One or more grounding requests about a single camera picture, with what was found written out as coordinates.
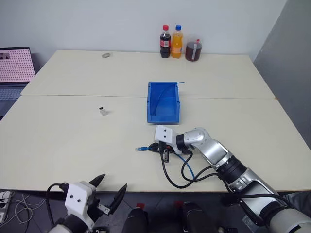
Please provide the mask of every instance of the power strip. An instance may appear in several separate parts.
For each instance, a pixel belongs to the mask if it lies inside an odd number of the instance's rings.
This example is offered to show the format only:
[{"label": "power strip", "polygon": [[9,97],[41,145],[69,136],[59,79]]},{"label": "power strip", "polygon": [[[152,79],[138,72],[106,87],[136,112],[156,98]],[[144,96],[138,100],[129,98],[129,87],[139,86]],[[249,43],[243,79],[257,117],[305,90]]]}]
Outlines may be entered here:
[{"label": "power strip", "polygon": [[6,219],[6,214],[9,208],[12,192],[4,191],[0,192],[0,223],[3,223]]}]

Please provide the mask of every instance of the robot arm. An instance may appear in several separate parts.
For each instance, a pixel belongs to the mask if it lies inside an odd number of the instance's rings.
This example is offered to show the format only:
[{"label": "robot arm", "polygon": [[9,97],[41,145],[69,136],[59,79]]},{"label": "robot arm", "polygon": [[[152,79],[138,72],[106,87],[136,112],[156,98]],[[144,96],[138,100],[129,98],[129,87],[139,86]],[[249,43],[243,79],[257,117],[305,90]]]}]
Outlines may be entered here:
[{"label": "robot arm", "polygon": [[[218,173],[219,178],[227,183],[233,193],[241,197],[240,206],[255,224],[266,225],[272,233],[311,232],[309,217],[284,205],[278,198],[268,197],[269,194],[278,194],[220,142],[212,139],[205,129],[195,128],[177,135],[172,129],[159,125],[155,131],[155,139],[172,146],[177,154],[181,154],[188,147],[197,148]],[[243,198],[257,194],[267,196]]]},{"label": "robot arm", "polygon": [[89,183],[81,181],[68,185],[65,201],[68,217],[58,220],[49,233],[84,233],[88,230],[91,231],[99,217],[103,214],[110,215],[115,212],[123,200],[127,184],[117,192],[110,205],[101,205],[95,194],[96,187],[104,176],[104,174],[100,175]]}]

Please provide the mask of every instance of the blue plastic bin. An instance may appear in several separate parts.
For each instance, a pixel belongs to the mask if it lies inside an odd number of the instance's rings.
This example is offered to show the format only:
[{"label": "blue plastic bin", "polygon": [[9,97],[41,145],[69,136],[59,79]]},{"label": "blue plastic bin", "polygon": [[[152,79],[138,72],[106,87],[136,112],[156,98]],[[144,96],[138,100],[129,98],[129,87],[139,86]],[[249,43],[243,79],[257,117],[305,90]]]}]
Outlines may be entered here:
[{"label": "blue plastic bin", "polygon": [[149,82],[148,123],[178,123],[180,102],[177,82]]}]

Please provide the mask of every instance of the table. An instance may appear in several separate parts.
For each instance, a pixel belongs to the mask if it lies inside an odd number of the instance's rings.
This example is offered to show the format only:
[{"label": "table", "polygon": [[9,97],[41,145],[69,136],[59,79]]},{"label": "table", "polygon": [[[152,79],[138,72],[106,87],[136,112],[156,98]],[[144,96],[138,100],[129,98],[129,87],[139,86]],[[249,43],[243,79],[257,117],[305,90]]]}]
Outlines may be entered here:
[{"label": "table", "polygon": [[163,59],[159,53],[59,50],[23,95],[147,97],[148,81],[186,82],[187,98],[273,99],[247,55],[206,55],[197,62]]},{"label": "table", "polygon": [[[278,191],[310,190],[311,152],[275,99],[181,98],[183,133],[201,126]],[[99,107],[108,115],[102,116]],[[99,191],[180,191],[166,180],[158,154],[136,152],[154,141],[146,98],[21,96],[0,121],[0,186],[46,190],[54,182],[89,181],[106,173]],[[171,156],[167,170],[183,184],[182,162]],[[197,173],[202,156],[190,161]],[[225,191],[211,177],[185,191]]]}]

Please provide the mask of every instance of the laptop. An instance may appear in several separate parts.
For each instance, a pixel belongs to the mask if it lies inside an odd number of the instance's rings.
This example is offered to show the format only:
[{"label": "laptop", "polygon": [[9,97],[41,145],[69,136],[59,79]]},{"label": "laptop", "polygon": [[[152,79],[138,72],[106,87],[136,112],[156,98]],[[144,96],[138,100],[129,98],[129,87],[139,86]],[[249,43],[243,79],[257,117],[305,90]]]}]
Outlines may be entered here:
[{"label": "laptop", "polygon": [[0,120],[34,76],[29,47],[0,48]]}]

